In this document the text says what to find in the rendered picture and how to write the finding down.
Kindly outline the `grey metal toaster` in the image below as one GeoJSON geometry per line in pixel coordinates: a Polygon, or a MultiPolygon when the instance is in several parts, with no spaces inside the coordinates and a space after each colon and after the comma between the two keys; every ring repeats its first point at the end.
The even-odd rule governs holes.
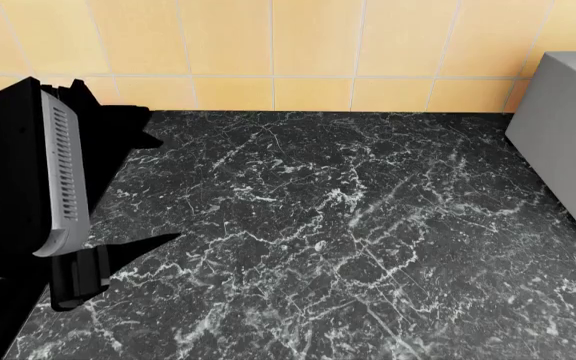
{"type": "Polygon", "coordinates": [[[576,221],[576,51],[544,53],[505,135],[576,221]]]}

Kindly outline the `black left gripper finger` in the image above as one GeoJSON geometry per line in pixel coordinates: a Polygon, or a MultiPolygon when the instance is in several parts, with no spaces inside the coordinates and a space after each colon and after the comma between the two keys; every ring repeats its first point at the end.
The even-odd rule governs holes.
{"type": "Polygon", "coordinates": [[[157,149],[163,141],[144,129],[151,119],[148,107],[102,105],[83,80],[69,87],[42,85],[78,116],[82,149],[157,149]]]}
{"type": "Polygon", "coordinates": [[[110,287],[111,275],[180,236],[169,233],[124,244],[98,245],[53,257],[49,281],[51,308],[72,311],[110,287]]]}

